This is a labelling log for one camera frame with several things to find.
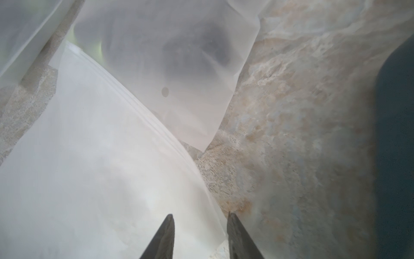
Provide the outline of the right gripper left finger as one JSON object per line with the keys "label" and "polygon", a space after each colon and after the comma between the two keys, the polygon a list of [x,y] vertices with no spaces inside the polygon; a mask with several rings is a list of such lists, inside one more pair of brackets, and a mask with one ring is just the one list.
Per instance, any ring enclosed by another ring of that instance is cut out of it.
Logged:
{"label": "right gripper left finger", "polygon": [[168,214],[140,259],[172,259],[175,243],[175,221]]}

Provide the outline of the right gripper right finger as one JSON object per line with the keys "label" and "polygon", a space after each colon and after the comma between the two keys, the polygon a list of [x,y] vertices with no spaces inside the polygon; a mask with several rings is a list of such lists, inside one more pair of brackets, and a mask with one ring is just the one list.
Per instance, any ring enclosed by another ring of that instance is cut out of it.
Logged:
{"label": "right gripper right finger", "polygon": [[264,259],[235,213],[229,212],[226,226],[230,259]]}

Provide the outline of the clear zip-top bag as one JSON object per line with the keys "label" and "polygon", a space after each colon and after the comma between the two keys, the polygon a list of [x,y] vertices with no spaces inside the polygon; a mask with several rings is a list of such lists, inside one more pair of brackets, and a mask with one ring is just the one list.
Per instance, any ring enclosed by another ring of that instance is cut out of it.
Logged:
{"label": "clear zip-top bag", "polygon": [[1,88],[18,83],[73,1],[1,1]]}
{"label": "clear zip-top bag", "polygon": [[266,1],[85,1],[69,41],[179,140],[205,151],[260,29]]}
{"label": "clear zip-top bag", "polygon": [[138,259],[169,214],[176,259],[206,259],[226,238],[180,142],[67,43],[55,95],[1,165],[1,258]]}

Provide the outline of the teal plastic bin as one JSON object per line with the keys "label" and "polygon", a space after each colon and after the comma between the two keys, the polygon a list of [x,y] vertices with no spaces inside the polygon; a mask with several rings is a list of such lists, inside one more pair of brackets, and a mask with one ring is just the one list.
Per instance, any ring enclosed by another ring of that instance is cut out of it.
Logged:
{"label": "teal plastic bin", "polygon": [[376,257],[414,254],[414,38],[385,61],[375,84]]}

